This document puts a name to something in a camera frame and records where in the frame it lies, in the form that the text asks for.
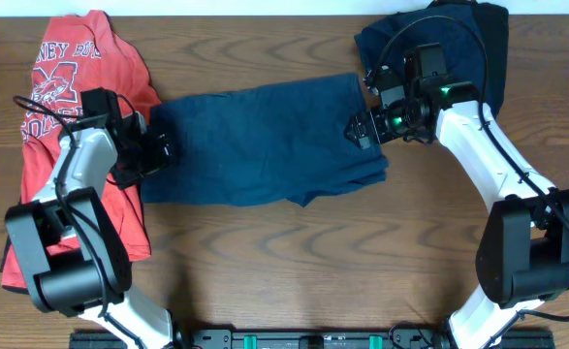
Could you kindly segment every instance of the blue fabric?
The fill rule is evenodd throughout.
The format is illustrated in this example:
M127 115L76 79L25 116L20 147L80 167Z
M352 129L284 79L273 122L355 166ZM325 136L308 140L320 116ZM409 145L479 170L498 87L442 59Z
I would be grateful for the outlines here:
M365 109L355 74L164 103L151 110L150 124L176 132L178 164L148 177L142 200L306 206L383 181L381 148L360 150L343 136Z
M505 16L507 18L508 13L500 7L491 7L488 4L481 5L484 6L472 2L466 2L466 4L463 2L463 4L458 5L432 3L427 9L386 16L370 24L362 30L362 33L355 36L366 72L373 68L385 44L402 27L425 16L450 16L465 22L478 36L482 37L483 41L486 41L490 60L487 103L493 115L497 115L504 101L508 24L503 21ZM494 21L497 34L491 33L492 29L481 33L476 18L484 18L484 16L488 16ZM396 70L404 79L403 53L418 45L432 43L440 43L443 47L446 68L454 75L456 81L471 81L478 90L482 89L484 59L475 40L465 29L445 19L430 19L409 28L394 42L389 57L382 63Z

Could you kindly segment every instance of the red cloth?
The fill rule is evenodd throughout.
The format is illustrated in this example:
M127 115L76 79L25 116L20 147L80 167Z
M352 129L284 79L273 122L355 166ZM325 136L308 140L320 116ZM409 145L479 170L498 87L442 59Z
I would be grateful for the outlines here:
M161 104L149 84L148 70L135 48L111 31L106 14L52 18L32 71L31 99L51 110L81 114L79 93L103 86L122 94L148 121L150 108ZM130 108L120 102L123 115ZM58 158L61 126L53 118L27 112L21 124L23 177L21 201L28 203L49 178ZM136 186L124 191L106 184L102 198L111 223L120 235L132 261L150 256ZM53 255L79 247L69 238L47 251ZM2 285L25 288L25 281L11 246L2 272Z

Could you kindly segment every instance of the dark cloth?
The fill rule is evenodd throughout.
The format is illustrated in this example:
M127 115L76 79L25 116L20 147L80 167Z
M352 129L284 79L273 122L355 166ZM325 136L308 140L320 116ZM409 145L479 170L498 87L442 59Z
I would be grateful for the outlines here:
M178 165L148 177L145 203L254 206L349 193L383 181L378 145L344 138L365 111L358 76L278 83L184 97L151 110L151 127L175 131Z
M425 16L450 16L468 24L483 40L489 59L487 103L493 115L504 102L506 62L508 57L508 10L493 4L474 1L435 1L428 8L404 14L386 16L355 36L366 71L373 68L381 50L395 32ZM484 60L475 40L456 23L445 19L430 19L403 32L383 64L404 78L403 53L423 44L440 43L446 57L446 68L456 81L471 81L480 90Z

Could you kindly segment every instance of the white wall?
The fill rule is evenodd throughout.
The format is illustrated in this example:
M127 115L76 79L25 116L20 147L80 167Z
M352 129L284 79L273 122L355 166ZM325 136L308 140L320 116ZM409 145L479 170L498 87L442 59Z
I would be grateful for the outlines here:
M425 7L430 0L0 0L0 16L326 16L384 15ZM511 14L569 14L569 0L489 0Z

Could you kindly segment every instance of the wood plank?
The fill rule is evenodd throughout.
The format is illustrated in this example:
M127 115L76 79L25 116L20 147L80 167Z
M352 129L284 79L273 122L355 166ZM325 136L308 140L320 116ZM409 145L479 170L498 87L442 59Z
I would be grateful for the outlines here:
M160 97L238 90L357 71L353 35L376 16L116 17ZM22 112L46 18L0 18L0 261L3 216L18 198ZM569 188L569 16L512 16L499 123L540 173ZM183 317L238 328L436 324L477 283L474 254L487 213L439 145L389 143L388 181L307 208L287 202L145 206L153 257L135 282ZM569 313L569 293L545 310ZM569 324L550 326L569 348ZM92 328L37 312L0 289L0 348L66 346Z

